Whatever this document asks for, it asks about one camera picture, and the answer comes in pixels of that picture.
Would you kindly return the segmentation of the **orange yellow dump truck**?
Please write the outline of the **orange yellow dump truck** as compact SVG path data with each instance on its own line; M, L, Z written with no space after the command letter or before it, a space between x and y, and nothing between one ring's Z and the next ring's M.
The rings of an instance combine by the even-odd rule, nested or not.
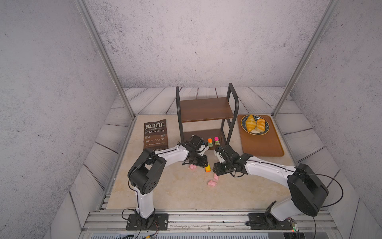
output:
M211 172L211 167L210 167L209 164L205 167L205 171L206 171L206 172Z

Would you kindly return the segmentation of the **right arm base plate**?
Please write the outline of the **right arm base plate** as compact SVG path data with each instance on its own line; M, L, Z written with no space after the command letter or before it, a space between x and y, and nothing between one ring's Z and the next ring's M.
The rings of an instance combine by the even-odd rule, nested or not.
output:
M272 214L250 213L248 214L246 226L252 230L293 230L294 226L291 220L278 221Z

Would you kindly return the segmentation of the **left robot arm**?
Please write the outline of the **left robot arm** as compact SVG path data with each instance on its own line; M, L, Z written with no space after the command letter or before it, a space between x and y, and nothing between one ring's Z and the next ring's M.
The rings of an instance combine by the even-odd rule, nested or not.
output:
M154 220L153 191L165 167L178 162L207 167L208 157L205 152L208 150L208 143L197 135L169 149L143 150L128 172L129 188L137 197L135 215L141 224L147 226Z

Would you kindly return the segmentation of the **green truck pink drum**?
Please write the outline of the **green truck pink drum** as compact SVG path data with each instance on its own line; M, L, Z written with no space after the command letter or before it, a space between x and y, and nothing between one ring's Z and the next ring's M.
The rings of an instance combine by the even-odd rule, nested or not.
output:
M214 144L215 144L215 146L219 146L220 145L219 137L215 137L214 138Z

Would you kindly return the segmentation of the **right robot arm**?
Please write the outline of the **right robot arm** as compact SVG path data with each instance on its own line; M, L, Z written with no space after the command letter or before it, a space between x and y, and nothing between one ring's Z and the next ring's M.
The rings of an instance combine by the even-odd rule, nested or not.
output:
M283 222L298 214L317 216L329 194L327 187L306 164L285 166L261 160L253 155L239 155L229 145L214 150L219 162L213 166L218 175L230 174L236 177L254 175L276 182L289 189L290 196L282 201L272 202L264 216L268 224Z

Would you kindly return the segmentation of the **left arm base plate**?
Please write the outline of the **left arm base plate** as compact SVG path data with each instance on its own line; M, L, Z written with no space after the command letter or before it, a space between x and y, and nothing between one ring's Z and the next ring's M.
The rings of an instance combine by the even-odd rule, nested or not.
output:
M169 214L153 213L147 219L139 214L130 214L127 219L127 231L166 231L168 230Z

